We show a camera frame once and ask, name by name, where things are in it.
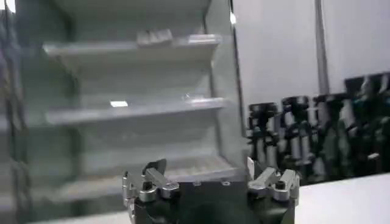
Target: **machinery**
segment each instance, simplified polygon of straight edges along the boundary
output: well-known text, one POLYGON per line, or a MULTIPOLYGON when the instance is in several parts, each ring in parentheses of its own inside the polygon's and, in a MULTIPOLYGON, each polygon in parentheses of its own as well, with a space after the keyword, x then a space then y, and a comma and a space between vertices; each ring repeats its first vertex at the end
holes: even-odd
POLYGON ((293 170, 267 167, 249 182, 176 183, 164 176, 165 165, 163 159, 142 174, 123 176, 123 202, 133 224, 294 223, 299 176, 293 170))

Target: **white object on shelf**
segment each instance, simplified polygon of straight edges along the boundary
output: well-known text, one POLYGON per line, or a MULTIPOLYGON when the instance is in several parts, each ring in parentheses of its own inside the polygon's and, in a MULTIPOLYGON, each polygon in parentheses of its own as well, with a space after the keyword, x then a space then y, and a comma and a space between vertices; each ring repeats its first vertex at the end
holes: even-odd
POLYGON ((148 61, 210 61, 220 35, 190 35, 173 39, 164 45, 140 47, 135 41, 87 42, 44 44, 50 57, 57 57, 71 72, 82 72, 83 68, 100 66, 128 66, 148 61))
POLYGON ((184 102, 149 105, 143 107, 119 107, 108 109, 83 109, 62 112, 48 112, 45 115, 47 125, 68 125, 85 122, 107 121, 130 117, 152 116, 169 113, 182 113, 199 110, 215 110, 226 105, 224 98, 202 98, 184 102))
POLYGON ((141 47, 153 47, 156 45, 170 44, 173 40, 172 32, 169 29, 158 31, 137 32, 136 42, 141 47))
MULTIPOLYGON (((198 158, 186 158, 169 161, 165 176, 179 182, 218 180, 242 175, 243 170, 231 166, 224 158, 207 155, 198 158)), ((122 176, 80 180, 59 188, 49 198, 54 202, 94 199, 108 195, 120 194, 122 176)))

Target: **screw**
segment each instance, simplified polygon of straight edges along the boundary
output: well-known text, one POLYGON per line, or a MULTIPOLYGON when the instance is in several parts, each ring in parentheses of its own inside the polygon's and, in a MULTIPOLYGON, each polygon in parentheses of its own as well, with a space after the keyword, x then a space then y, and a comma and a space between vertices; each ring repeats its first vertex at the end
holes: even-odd
POLYGON ((275 188, 278 190, 284 190, 285 187, 286 187, 286 183, 283 181, 278 181, 275 184, 275 188))

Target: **metal pole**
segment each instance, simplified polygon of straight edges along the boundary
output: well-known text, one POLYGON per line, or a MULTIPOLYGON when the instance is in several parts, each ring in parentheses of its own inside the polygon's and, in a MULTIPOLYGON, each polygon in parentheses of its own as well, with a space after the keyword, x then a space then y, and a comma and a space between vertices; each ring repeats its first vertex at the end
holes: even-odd
POLYGON ((325 44, 325 29, 323 18, 322 0, 315 0, 316 14, 316 49, 317 49, 317 66, 318 66, 318 84, 319 94, 329 94, 329 79, 328 79, 328 60, 325 44))

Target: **table surface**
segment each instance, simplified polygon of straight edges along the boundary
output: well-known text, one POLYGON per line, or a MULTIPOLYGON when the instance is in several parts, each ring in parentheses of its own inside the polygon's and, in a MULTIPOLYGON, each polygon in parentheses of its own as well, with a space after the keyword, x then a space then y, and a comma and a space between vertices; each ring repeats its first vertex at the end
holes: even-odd
MULTIPOLYGON (((389 224, 390 174, 300 188, 296 224, 389 224)), ((39 224, 129 224, 126 212, 39 224)))

